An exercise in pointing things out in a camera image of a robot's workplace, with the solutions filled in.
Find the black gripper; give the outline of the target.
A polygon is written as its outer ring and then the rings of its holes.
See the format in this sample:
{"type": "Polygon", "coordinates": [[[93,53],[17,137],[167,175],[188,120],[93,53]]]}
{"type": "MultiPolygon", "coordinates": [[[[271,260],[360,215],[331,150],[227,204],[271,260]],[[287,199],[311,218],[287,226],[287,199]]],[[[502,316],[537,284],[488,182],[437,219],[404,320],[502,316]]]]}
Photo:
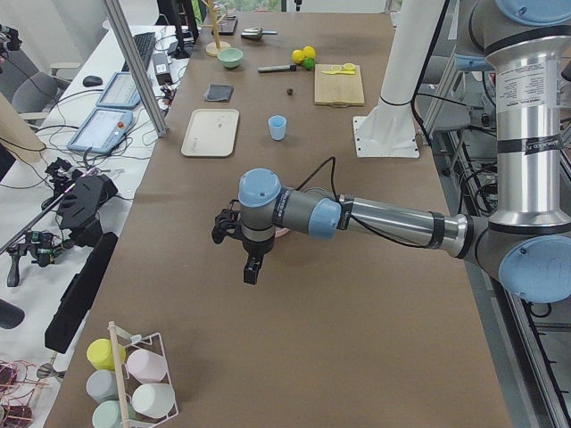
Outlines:
{"type": "Polygon", "coordinates": [[[240,209],[234,208],[237,203],[238,200],[231,200],[228,207],[215,217],[211,238],[216,244],[221,244],[226,237],[240,241],[248,253],[244,282],[257,284],[263,258],[274,246],[275,228],[271,226],[263,231],[251,229],[242,221],[240,209]]]}

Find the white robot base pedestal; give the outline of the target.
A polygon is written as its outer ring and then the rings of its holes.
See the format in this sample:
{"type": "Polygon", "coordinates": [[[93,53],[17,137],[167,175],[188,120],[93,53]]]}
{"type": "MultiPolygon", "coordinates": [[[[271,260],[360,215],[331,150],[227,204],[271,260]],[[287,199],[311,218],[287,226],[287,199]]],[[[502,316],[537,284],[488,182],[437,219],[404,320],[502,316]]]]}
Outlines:
{"type": "Polygon", "coordinates": [[[360,158],[419,157],[412,99],[446,2],[404,1],[377,106],[353,119],[360,158]]]}

